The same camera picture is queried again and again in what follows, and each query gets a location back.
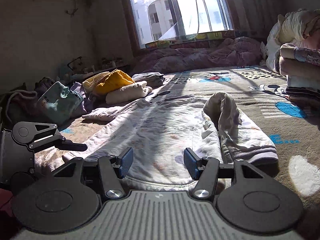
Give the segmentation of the window with frame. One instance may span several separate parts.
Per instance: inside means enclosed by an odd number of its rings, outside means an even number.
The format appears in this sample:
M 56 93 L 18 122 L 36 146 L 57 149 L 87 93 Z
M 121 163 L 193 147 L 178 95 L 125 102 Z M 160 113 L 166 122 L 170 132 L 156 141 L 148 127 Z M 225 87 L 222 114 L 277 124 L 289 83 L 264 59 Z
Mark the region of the window with frame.
M 227 0 L 121 0 L 134 54 L 166 40 L 233 30 Z

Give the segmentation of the stack of folded clothes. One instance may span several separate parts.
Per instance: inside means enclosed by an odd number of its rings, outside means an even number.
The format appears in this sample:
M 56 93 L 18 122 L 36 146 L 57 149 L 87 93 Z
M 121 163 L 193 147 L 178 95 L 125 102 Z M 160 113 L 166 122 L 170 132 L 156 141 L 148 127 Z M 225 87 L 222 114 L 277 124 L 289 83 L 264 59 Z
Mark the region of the stack of folded clothes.
M 319 108 L 319 50 L 286 43 L 280 47 L 279 65 L 289 100 Z

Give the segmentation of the yellow garment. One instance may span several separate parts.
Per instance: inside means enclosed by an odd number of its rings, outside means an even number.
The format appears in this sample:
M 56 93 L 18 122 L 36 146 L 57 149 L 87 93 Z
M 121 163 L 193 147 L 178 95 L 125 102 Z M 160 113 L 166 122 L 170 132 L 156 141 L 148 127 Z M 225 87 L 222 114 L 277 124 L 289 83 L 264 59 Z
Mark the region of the yellow garment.
M 82 86 L 86 93 L 105 96 L 109 92 L 134 83 L 135 81 L 125 72 L 115 69 L 112 72 L 102 72 L 89 77 L 82 82 Z

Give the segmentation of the mint green garment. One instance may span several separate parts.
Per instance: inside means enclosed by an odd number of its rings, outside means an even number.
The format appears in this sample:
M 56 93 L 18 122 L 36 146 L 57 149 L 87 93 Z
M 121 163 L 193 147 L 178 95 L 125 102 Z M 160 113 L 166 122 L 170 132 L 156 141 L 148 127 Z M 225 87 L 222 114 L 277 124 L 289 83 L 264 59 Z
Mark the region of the mint green garment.
M 39 98 L 36 107 L 52 124 L 62 125 L 70 119 L 76 102 L 71 89 L 57 81 Z

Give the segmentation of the cluttered side table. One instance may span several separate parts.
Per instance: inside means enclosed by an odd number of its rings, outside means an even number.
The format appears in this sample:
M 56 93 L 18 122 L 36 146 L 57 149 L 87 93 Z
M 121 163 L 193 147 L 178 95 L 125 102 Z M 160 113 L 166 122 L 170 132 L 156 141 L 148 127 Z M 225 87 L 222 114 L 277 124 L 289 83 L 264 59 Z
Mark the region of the cluttered side table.
M 91 57 L 79 56 L 62 65 L 56 79 L 62 83 L 82 82 L 102 72 L 112 72 L 115 69 L 128 71 L 130 68 L 130 64 L 121 57 L 102 57 L 95 61 Z

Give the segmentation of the rolled white pink quilts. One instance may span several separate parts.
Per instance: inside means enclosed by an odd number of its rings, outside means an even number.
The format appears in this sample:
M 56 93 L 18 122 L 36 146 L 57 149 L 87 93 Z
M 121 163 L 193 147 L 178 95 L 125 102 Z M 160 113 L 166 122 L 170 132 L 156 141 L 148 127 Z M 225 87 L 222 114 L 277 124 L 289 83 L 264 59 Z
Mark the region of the rolled white pink quilts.
M 278 15 L 278 21 L 267 38 L 267 44 L 261 49 L 268 69 L 280 73 L 280 47 L 287 43 L 299 48 L 319 50 L 318 9 L 300 8 L 284 16 Z

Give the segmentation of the colourful alphabet play mat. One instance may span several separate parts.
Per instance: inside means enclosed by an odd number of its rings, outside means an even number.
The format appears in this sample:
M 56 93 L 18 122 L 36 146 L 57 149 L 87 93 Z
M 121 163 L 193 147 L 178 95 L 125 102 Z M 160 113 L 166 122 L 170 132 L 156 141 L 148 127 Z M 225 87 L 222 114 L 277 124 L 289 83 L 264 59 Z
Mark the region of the colourful alphabet play mat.
M 255 30 L 223 30 L 212 31 L 207 33 L 186 35 L 183 38 L 166 38 L 164 40 L 153 41 L 145 44 L 146 49 L 161 48 L 206 48 L 211 46 L 212 41 L 222 41 L 226 38 L 235 39 L 238 37 L 250 37 L 254 39 L 265 39 L 266 31 Z

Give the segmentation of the lilac garment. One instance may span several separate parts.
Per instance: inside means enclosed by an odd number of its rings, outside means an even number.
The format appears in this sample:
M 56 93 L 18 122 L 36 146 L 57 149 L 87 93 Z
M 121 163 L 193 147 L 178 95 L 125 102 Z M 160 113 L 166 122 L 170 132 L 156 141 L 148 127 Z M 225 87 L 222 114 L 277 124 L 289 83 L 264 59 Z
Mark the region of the lilac garment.
M 91 92 L 86 92 L 83 85 L 79 82 L 73 83 L 71 91 L 77 100 L 76 108 L 72 112 L 71 117 L 78 118 L 91 113 L 95 108 L 97 97 Z

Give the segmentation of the floral white pyjama garment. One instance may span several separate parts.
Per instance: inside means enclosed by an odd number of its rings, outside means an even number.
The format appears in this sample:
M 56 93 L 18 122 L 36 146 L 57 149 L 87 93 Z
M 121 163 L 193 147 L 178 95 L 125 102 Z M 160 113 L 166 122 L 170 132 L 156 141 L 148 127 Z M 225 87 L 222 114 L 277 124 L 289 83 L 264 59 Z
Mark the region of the floral white pyjama garment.
M 192 189 L 195 181 L 183 162 L 186 148 L 225 164 L 236 159 L 253 165 L 278 161 L 272 140 L 225 92 L 210 98 L 139 99 L 123 108 L 96 109 L 87 118 L 107 119 L 108 124 L 86 141 L 85 152 L 65 153 L 63 160 L 96 161 L 131 147 L 133 163 L 121 181 L 131 189 Z

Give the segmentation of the grey folded clothes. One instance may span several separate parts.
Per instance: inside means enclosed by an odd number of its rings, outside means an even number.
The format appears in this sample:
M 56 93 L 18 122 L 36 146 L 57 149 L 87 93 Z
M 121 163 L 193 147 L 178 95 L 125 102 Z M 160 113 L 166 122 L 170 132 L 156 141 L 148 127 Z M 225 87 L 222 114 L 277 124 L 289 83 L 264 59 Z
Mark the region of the grey folded clothes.
M 159 72 L 140 73 L 132 76 L 135 82 L 146 81 L 147 85 L 152 88 L 161 87 L 165 81 L 165 77 Z

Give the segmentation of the purple crumpled quilt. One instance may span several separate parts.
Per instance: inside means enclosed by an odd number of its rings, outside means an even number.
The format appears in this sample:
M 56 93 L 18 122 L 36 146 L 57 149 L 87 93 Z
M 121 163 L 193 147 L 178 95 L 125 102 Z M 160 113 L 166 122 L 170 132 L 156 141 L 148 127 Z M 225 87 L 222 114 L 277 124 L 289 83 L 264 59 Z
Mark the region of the purple crumpled quilt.
M 156 49 L 139 59 L 130 74 L 169 74 L 195 69 L 254 66 L 263 58 L 261 43 L 249 37 L 211 40 L 210 43 L 213 48 Z

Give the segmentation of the grey curtain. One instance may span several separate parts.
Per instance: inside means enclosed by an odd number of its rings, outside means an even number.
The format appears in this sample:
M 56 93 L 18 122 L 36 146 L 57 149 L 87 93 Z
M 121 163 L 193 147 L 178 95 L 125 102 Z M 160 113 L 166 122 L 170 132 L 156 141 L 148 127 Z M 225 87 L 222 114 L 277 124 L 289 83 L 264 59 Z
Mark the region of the grey curtain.
M 285 0 L 225 0 L 233 29 L 250 36 L 267 38 L 278 20 L 288 10 Z

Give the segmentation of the cream folded garment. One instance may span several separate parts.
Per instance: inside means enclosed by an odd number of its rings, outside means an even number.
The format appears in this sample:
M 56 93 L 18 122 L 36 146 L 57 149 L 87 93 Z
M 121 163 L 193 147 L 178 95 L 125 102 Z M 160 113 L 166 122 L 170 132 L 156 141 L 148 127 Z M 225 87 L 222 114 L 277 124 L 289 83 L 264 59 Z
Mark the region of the cream folded garment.
M 106 103 L 108 105 L 115 105 L 123 102 L 133 101 L 144 98 L 153 91 L 153 88 L 148 86 L 146 81 L 140 81 L 121 87 L 118 90 L 109 92 L 106 95 Z

